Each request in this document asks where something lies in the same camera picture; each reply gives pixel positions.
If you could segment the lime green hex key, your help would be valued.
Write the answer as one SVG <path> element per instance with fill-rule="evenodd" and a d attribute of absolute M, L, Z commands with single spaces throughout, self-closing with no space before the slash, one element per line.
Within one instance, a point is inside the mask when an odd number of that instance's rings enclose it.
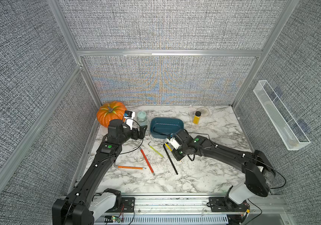
<path fill-rule="evenodd" d="M 164 156 L 160 153 L 160 152 L 158 152 L 152 145 L 151 145 L 151 141 L 150 142 L 148 142 L 148 147 L 150 148 L 150 149 L 152 149 L 155 153 L 157 153 L 160 157 L 162 157 L 162 158 L 164 158 Z"/>

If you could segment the large black hex key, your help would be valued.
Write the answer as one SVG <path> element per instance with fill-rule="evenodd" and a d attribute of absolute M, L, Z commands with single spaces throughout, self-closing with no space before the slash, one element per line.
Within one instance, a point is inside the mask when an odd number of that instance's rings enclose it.
<path fill-rule="evenodd" d="M 166 155 L 167 155 L 167 157 L 168 157 L 168 159 L 169 159 L 169 161 L 170 161 L 170 163 L 171 163 L 171 165 L 172 165 L 172 168 L 174 169 L 174 171 L 175 171 L 175 174 L 176 175 L 178 175 L 178 171 L 177 171 L 177 169 L 176 169 L 176 167 L 175 167 L 175 165 L 174 165 L 174 163 L 173 163 L 173 161 L 172 161 L 172 159 L 171 159 L 171 157 L 170 157 L 170 154 L 168 153 L 168 145 L 166 144 L 166 143 L 164 143 L 163 144 L 163 149 L 165 150 L 165 152 L 166 152 Z"/>

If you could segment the red handled hex key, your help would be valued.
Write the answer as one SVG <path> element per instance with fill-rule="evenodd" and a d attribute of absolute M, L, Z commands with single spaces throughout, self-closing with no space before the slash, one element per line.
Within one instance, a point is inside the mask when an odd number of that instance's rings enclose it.
<path fill-rule="evenodd" d="M 145 159 L 145 161 L 146 161 L 146 163 L 147 163 L 147 166 L 149 167 L 152 175 L 155 176 L 155 172 L 154 172 L 154 170 L 153 170 L 153 168 L 152 168 L 152 166 L 151 166 L 151 164 L 150 164 L 147 156 L 145 155 L 145 152 L 143 151 L 143 149 L 142 149 L 141 147 L 138 147 L 137 149 L 140 149 L 140 152 L 141 152 L 143 158 Z"/>

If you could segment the yellow handled hex key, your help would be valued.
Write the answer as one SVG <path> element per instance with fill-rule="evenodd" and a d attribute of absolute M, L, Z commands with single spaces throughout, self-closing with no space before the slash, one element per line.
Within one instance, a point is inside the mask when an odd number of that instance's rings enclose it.
<path fill-rule="evenodd" d="M 165 145 L 167 146 L 167 148 L 170 150 L 170 152 L 172 152 L 172 149 L 170 148 L 170 146 L 167 144 L 167 143 L 165 143 Z"/>

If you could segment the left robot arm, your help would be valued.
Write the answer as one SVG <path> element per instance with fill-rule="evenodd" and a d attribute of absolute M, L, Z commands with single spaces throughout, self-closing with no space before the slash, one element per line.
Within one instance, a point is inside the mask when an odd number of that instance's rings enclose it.
<path fill-rule="evenodd" d="M 147 125 L 131 128 L 122 119 L 111 120 L 97 154 L 80 182 L 64 199 L 57 199 L 52 206 L 54 225 L 93 225 L 95 213 L 89 208 L 96 189 L 117 157 L 122 145 L 129 139 L 144 139 Z"/>

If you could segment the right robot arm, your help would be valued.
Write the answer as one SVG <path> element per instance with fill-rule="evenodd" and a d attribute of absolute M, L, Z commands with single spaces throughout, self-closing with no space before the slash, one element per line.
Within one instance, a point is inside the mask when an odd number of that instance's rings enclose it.
<path fill-rule="evenodd" d="M 250 197 L 267 197 L 270 193 L 276 171 L 261 151 L 235 150 L 203 136 L 192 137 L 185 129 L 169 134 L 166 143 L 173 147 L 172 154 L 178 161 L 197 155 L 216 159 L 241 171 L 245 175 L 244 181 L 228 190 L 225 202 L 240 205 Z"/>

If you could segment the teal plastic storage box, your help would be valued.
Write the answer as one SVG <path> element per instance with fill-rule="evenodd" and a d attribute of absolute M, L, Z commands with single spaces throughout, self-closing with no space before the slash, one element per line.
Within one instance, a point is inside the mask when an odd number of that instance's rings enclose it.
<path fill-rule="evenodd" d="M 184 122 L 177 118 L 156 117 L 151 120 L 150 132 L 153 138 L 165 139 L 167 136 L 155 134 L 153 127 L 161 127 L 162 129 L 172 130 L 177 133 L 179 130 L 184 129 Z"/>

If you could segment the mint green lidded jar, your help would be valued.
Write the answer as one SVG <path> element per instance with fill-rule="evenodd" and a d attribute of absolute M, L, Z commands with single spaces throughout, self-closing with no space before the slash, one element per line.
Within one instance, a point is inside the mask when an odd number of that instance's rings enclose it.
<path fill-rule="evenodd" d="M 139 126 L 147 126 L 148 119 L 145 111 L 140 111 L 137 113 L 137 122 Z"/>

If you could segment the orange decorative pumpkin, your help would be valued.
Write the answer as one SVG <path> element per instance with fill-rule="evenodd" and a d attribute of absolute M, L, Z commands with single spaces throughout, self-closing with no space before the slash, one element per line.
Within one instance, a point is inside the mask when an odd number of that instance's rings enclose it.
<path fill-rule="evenodd" d="M 118 101 L 103 104 L 97 114 L 97 120 L 103 127 L 108 127 L 110 122 L 115 119 L 123 120 L 126 106 Z"/>

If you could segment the yellow bottle black cap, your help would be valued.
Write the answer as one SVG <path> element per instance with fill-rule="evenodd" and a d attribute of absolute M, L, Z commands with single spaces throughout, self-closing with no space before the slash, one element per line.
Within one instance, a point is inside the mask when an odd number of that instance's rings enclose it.
<path fill-rule="evenodd" d="M 196 111 L 194 118 L 193 118 L 193 123 L 194 124 L 198 124 L 201 118 L 201 112 L 200 111 Z"/>

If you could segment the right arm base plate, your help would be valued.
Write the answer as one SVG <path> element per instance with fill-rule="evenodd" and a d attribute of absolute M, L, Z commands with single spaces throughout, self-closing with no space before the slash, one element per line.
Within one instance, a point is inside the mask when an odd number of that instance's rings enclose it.
<path fill-rule="evenodd" d="M 227 197 L 209 197 L 206 206 L 211 208 L 212 212 L 240 212 L 245 213 L 250 209 L 247 201 L 243 201 L 241 204 L 232 202 Z"/>

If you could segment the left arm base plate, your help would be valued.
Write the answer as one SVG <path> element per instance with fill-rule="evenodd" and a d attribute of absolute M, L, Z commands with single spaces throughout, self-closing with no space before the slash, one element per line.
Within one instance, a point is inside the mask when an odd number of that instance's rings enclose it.
<path fill-rule="evenodd" d="M 106 213 L 120 213 L 129 212 L 133 213 L 133 207 L 135 206 L 135 198 L 134 197 L 122 197 L 120 201 L 116 201 L 115 206 L 106 211 Z"/>

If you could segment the aluminium front rail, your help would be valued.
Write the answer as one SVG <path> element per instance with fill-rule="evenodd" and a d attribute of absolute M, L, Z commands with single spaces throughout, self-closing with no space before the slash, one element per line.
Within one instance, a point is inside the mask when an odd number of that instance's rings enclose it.
<path fill-rule="evenodd" d="M 228 214 L 245 215 L 240 212 L 212 212 L 206 206 L 209 197 L 218 197 L 217 194 L 119 194 L 114 191 L 95 194 L 93 196 L 89 210 L 95 213 L 94 218 L 98 219 L 105 215 L 106 211 L 115 206 L 116 201 L 122 197 L 134 197 L 135 206 L 133 213 L 138 215 L 147 214 Z M 282 196 L 270 195 L 266 198 L 253 197 L 247 200 L 250 206 L 250 213 L 264 214 L 290 214 L 290 209 Z"/>

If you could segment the clear acrylic wall shelf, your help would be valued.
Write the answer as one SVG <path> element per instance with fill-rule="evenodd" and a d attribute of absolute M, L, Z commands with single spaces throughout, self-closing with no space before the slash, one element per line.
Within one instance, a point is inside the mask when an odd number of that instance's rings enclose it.
<path fill-rule="evenodd" d="M 304 130 L 267 80 L 259 80 L 253 92 L 287 150 L 298 151 L 311 143 Z"/>

